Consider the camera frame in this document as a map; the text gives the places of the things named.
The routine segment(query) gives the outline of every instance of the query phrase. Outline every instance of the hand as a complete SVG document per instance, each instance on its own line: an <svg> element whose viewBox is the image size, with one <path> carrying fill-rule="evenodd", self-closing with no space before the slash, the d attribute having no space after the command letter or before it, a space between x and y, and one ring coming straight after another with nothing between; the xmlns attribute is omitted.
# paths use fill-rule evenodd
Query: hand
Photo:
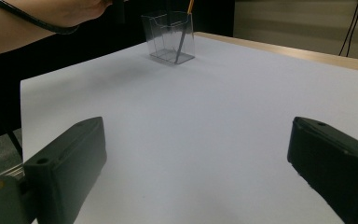
<svg viewBox="0 0 358 224"><path fill-rule="evenodd" d="M7 0L37 19L61 27L100 17L112 0Z"/></svg>

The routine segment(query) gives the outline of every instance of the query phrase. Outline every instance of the clear plastic container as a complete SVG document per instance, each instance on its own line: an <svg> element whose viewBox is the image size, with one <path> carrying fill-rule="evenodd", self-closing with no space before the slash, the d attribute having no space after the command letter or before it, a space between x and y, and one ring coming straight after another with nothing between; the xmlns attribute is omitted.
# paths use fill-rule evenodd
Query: clear plastic container
<svg viewBox="0 0 358 224"><path fill-rule="evenodd" d="M142 21L151 56L176 64L195 57L191 13L156 11Z"/></svg>

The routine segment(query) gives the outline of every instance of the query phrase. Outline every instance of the black plastic part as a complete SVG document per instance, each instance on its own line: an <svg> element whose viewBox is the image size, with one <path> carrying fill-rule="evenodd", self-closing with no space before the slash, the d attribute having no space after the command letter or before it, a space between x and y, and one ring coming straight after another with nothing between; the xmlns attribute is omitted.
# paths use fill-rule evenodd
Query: black plastic part
<svg viewBox="0 0 358 224"><path fill-rule="evenodd" d="M12 176L0 176L0 224L29 224L36 217L34 194Z"/></svg>
<svg viewBox="0 0 358 224"><path fill-rule="evenodd" d="M358 224L358 140L295 118L287 159L345 223Z"/></svg>
<svg viewBox="0 0 358 224"><path fill-rule="evenodd" d="M74 223L106 162L102 118L72 126L24 163L40 202L39 224Z"/></svg>

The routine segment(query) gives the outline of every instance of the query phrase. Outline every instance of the screw hole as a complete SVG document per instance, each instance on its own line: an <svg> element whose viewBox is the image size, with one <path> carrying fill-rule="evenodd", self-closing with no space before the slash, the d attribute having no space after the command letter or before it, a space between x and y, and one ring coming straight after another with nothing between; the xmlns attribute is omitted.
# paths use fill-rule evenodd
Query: screw hole
<svg viewBox="0 0 358 224"><path fill-rule="evenodd" d="M45 164L45 163L47 163L47 162L48 162L48 159L43 158L43 159L38 160L36 163L37 163L37 164Z"/></svg>

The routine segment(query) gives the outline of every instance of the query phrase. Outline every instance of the pencil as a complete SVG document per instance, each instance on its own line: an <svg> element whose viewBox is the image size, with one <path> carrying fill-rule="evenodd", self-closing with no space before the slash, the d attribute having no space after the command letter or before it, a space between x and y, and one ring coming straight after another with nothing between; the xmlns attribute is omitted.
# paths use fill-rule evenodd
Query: pencil
<svg viewBox="0 0 358 224"><path fill-rule="evenodd" d="M190 4L188 4L188 9L187 9L187 17L191 13L191 11L193 10L193 5L194 5L194 0L190 0ZM183 25L182 36L180 38L179 48L178 48L178 51L176 53L175 63L178 63L179 55L180 55L180 52L182 51L183 42L185 41L186 28L187 28L187 23Z"/></svg>

